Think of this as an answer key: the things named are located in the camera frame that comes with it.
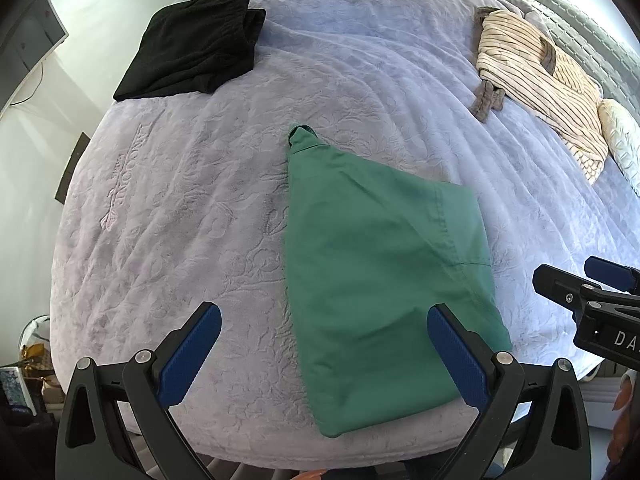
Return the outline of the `person's right hand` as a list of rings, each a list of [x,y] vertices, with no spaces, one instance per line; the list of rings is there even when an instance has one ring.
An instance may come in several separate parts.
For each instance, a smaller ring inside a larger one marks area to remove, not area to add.
[[[620,380],[620,391],[613,404],[613,411],[618,413],[618,419],[612,430],[612,440],[608,445],[608,459],[613,464],[620,461],[624,449],[631,440],[630,402],[635,381],[636,373],[627,370]]]

